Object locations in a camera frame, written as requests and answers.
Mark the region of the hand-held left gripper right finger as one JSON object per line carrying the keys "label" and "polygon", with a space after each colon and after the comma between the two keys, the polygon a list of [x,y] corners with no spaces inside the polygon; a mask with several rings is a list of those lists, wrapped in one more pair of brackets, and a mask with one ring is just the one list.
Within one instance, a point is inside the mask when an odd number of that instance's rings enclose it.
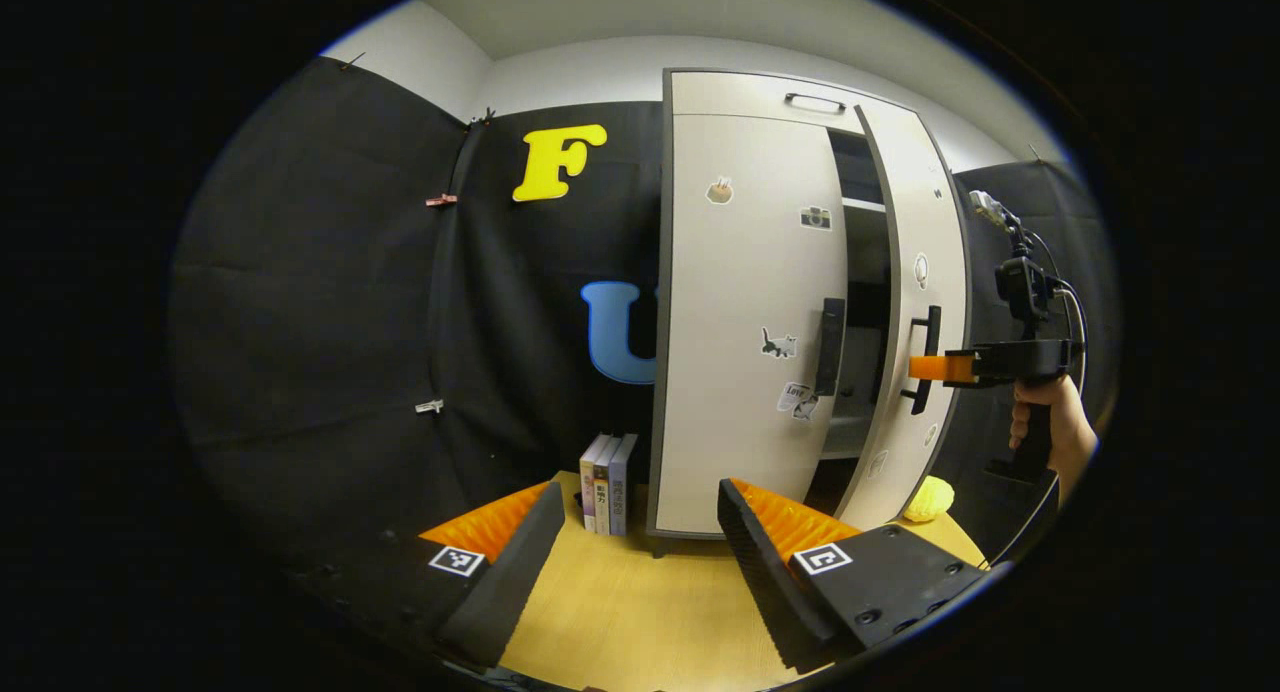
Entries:
{"label": "hand-held left gripper right finger", "polygon": [[993,579],[905,524],[850,524],[741,478],[717,519],[785,666],[810,673],[887,647]]}

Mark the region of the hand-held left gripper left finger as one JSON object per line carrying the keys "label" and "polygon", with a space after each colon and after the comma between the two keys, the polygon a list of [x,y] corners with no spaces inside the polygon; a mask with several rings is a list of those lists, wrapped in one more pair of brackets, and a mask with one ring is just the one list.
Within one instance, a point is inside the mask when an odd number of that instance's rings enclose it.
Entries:
{"label": "hand-held left gripper left finger", "polygon": [[398,654],[500,661],[564,524],[556,478],[419,533],[384,531],[305,565],[303,590]]}

